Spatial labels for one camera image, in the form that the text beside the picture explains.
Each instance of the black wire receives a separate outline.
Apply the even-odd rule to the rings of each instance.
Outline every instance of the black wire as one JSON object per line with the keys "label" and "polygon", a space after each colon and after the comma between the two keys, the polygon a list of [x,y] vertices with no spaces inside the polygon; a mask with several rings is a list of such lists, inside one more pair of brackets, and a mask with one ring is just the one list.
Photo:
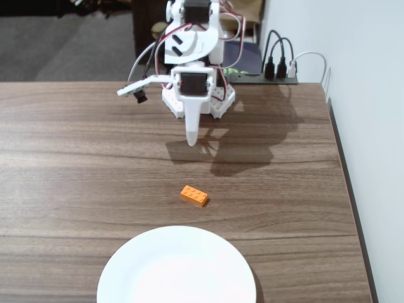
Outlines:
{"label": "black wire", "polygon": [[163,38],[164,34],[165,34],[165,30],[167,29],[168,25],[161,31],[160,35],[158,35],[156,42],[153,45],[153,48],[151,49],[150,52],[150,57],[147,60],[146,66],[145,66],[145,70],[143,71],[143,77],[147,76],[147,72],[150,69],[150,66],[152,65],[152,61],[154,60],[154,54],[156,53],[156,48],[158,43],[160,42],[160,40]]}
{"label": "black wire", "polygon": [[268,36],[266,38],[265,53],[264,53],[264,57],[263,57],[263,64],[261,66],[261,72],[264,71],[264,66],[265,66],[265,62],[266,62],[266,54],[268,53],[268,46],[270,44],[270,39],[271,39],[272,33],[274,33],[278,37],[278,39],[281,39],[280,47],[282,50],[282,57],[285,57],[285,49],[283,48],[283,42],[282,42],[282,38],[281,38],[280,34],[276,30],[270,30],[270,32],[268,33]]}
{"label": "black wire", "polygon": [[294,55],[294,53],[293,53],[293,46],[292,46],[292,43],[291,43],[291,41],[290,41],[288,38],[286,38],[286,37],[282,37],[282,38],[278,39],[278,40],[272,45],[271,52],[270,52],[270,57],[272,57],[272,53],[273,53],[273,50],[274,50],[275,46],[278,44],[278,42],[281,42],[282,40],[286,40],[286,41],[289,43],[290,53],[291,53],[291,55],[292,55],[292,60],[295,59],[295,55]]}

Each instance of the white plate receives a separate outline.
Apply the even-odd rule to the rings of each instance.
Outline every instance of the white plate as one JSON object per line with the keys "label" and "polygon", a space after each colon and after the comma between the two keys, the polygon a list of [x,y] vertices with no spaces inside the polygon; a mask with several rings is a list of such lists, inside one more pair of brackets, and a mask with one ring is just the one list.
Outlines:
{"label": "white plate", "polygon": [[203,229],[168,226],[131,239],[101,274],[97,303],[255,303],[241,253]]}

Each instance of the plate rim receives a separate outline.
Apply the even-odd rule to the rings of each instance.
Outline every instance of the plate rim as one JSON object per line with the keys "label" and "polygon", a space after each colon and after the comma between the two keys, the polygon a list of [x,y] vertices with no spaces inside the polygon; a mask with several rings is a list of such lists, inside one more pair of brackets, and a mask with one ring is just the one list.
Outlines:
{"label": "plate rim", "polygon": [[138,235],[136,235],[136,236],[130,238],[130,240],[126,241],[123,245],[121,245],[121,246],[112,254],[112,256],[108,259],[108,262],[105,264],[104,268],[102,269],[100,278],[99,278],[98,283],[97,283],[97,294],[96,294],[96,302],[97,302],[97,303],[109,303],[109,302],[107,302],[107,301],[101,302],[101,299],[99,298],[99,289],[100,289],[100,284],[102,283],[103,280],[105,280],[105,275],[106,275],[105,272],[106,272],[107,267],[110,266],[110,262],[111,262],[112,258],[113,258],[116,254],[118,254],[119,251],[121,251],[121,250],[123,251],[125,246],[130,245],[129,243],[130,243],[131,241],[135,241],[135,239],[138,238],[139,236],[142,236],[142,235],[144,235],[144,234],[147,234],[147,233],[149,233],[149,232],[153,232],[153,231],[156,231],[156,230],[161,230],[161,229],[194,229],[194,230],[199,230],[199,231],[202,231],[202,232],[206,232],[206,233],[208,233],[208,234],[211,234],[211,235],[214,236],[214,237],[219,237],[222,241],[225,241],[227,244],[230,244],[230,246],[232,247],[232,249],[234,250],[234,252],[237,254],[237,257],[238,257],[239,259],[241,259],[241,260],[242,260],[242,263],[244,263],[244,265],[247,266],[247,268],[248,268],[248,275],[249,275],[249,279],[248,279],[248,280],[252,281],[252,285],[251,285],[251,286],[253,286],[252,294],[254,295],[254,297],[251,298],[251,302],[252,302],[252,303],[255,303],[255,302],[256,302],[256,297],[257,297],[256,286],[257,286],[257,285],[256,285],[256,281],[255,281],[255,278],[254,278],[253,270],[252,270],[252,268],[250,267],[250,265],[249,265],[249,263],[247,262],[247,260],[245,259],[245,257],[241,254],[241,252],[240,252],[230,241],[226,240],[225,238],[221,237],[220,235],[218,235],[218,234],[216,234],[216,233],[214,233],[214,232],[211,232],[211,231],[206,230],[206,229],[201,229],[201,228],[199,228],[199,227],[193,227],[193,226],[189,226],[189,225],[166,225],[166,226],[156,227],[156,228],[154,228],[154,229],[149,229],[149,230],[146,230],[146,231],[144,231],[144,232],[141,232],[140,234],[138,234]]}

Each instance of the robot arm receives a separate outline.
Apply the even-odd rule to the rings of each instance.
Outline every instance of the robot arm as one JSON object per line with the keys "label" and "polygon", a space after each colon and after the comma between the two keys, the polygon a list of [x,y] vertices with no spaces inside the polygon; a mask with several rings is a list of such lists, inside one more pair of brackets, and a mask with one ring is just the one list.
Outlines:
{"label": "robot arm", "polygon": [[176,117],[185,116],[186,137],[190,146],[195,145],[198,139],[200,114],[221,117],[235,97],[234,90],[226,82],[220,88],[217,87],[217,67],[223,61],[219,13],[219,0],[177,0],[173,5],[169,1],[167,21],[170,18],[174,20],[166,28],[162,40],[156,43],[158,52],[162,42],[165,42],[164,61],[176,67],[169,76],[160,75],[156,62],[157,75],[137,81],[117,92],[119,96],[133,93],[141,103],[147,100],[143,89],[148,85],[172,83],[170,88],[163,88],[163,101]]}

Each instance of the gray carpet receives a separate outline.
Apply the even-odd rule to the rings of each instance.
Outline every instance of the gray carpet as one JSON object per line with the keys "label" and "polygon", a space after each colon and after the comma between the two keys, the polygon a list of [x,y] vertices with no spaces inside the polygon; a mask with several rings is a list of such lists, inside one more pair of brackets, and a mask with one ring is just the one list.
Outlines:
{"label": "gray carpet", "polygon": [[2,17],[0,81],[126,81],[132,31],[130,12],[107,20],[100,13]]}

